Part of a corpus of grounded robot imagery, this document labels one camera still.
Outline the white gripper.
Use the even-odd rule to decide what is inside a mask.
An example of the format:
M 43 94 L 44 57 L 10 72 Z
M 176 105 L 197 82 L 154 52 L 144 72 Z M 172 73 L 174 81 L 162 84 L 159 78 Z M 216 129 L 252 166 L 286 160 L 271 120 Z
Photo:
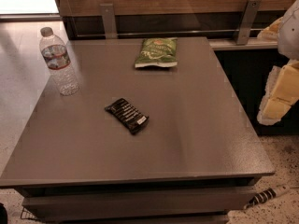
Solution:
M 268 126 L 281 121 L 299 100 L 299 0 L 257 38 L 278 41 L 278 52 L 291 59 L 282 67 L 274 66 L 268 75 L 257 115 L 258 122 Z

